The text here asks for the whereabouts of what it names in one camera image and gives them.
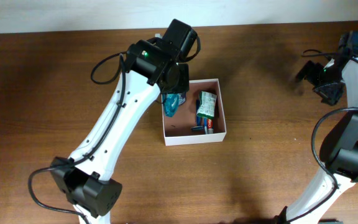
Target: white box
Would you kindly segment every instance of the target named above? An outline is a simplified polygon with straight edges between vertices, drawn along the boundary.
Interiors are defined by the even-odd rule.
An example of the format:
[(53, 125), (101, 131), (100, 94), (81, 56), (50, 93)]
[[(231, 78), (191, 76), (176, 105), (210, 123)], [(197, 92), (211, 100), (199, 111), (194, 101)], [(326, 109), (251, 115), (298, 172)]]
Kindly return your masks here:
[[(200, 91), (214, 93), (217, 96), (213, 119), (214, 134), (205, 134), (204, 131), (191, 131), (191, 127), (196, 126), (196, 100)], [(186, 93), (186, 102), (178, 107), (172, 118), (165, 116), (162, 106), (162, 123), (166, 146), (223, 141), (226, 135), (226, 120), (224, 119), (219, 80), (214, 78), (190, 81), (190, 89)]]

